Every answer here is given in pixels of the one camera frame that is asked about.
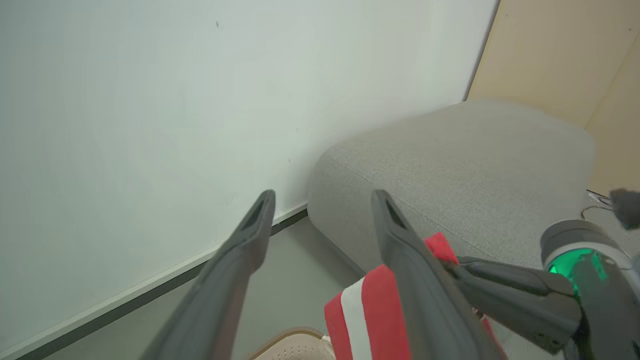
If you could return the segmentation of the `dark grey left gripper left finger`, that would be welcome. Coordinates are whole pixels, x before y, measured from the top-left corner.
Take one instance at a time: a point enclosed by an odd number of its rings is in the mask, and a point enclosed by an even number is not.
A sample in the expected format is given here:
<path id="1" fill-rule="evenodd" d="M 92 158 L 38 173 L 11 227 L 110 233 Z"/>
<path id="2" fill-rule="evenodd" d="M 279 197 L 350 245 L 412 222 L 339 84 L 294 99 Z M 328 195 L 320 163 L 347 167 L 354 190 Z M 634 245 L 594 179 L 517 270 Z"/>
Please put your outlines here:
<path id="1" fill-rule="evenodd" d="M 142 354 L 144 360 L 228 360 L 250 277 L 265 261 L 276 194 L 263 191 Z"/>

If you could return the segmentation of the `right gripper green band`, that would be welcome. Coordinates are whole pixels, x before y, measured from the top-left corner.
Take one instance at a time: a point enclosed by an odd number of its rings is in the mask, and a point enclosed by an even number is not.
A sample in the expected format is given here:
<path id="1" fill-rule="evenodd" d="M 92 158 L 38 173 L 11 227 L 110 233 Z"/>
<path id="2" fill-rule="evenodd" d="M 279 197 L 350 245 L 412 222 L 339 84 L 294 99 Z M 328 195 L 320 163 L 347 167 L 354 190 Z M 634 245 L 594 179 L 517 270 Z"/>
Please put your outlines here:
<path id="1" fill-rule="evenodd" d="M 475 309 L 547 353 L 639 358 L 639 299 L 614 259 L 579 248 L 554 257 L 546 270 L 471 256 L 449 264 Z"/>

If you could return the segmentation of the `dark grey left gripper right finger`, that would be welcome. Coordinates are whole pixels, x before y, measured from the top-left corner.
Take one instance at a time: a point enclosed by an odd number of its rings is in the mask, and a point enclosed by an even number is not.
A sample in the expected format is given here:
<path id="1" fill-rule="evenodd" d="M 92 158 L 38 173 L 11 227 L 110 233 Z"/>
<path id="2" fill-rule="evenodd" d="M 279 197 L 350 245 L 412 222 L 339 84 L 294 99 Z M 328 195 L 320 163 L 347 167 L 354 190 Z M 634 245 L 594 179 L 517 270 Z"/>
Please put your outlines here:
<path id="1" fill-rule="evenodd" d="M 371 194 L 382 262 L 393 271 L 414 360 L 498 360 L 501 351 L 390 193 Z"/>

